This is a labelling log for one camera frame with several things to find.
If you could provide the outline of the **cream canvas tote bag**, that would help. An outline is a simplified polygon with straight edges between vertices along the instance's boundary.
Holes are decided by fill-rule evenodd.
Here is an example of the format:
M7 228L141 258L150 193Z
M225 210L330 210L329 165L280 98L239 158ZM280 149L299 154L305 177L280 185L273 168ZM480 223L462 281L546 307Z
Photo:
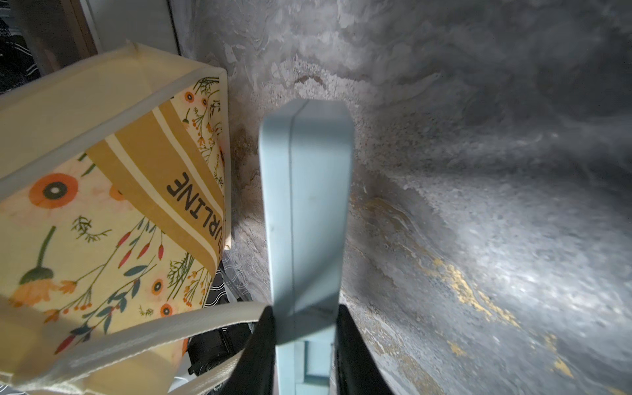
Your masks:
M165 394L230 248L226 70L140 44L1 97L1 385Z

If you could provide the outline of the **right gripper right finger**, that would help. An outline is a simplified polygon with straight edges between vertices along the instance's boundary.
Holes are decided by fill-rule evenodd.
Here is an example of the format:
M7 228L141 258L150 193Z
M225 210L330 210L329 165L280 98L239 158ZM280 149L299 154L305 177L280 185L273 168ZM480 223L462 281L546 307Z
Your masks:
M337 314L335 364L338 394L393 395L344 304Z

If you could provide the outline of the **light blue pencil case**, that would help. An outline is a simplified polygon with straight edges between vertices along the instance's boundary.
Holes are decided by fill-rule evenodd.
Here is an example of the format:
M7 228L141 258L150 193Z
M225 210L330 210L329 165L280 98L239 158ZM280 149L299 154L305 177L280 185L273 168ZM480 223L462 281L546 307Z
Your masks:
M295 99L260 126L281 394L329 392L355 126L337 100Z

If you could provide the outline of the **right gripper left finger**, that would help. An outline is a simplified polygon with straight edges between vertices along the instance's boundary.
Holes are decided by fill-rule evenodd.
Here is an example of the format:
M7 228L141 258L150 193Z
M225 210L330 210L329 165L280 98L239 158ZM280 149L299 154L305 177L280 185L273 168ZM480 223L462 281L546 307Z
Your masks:
M221 394L273 393L276 328L273 308L267 306Z

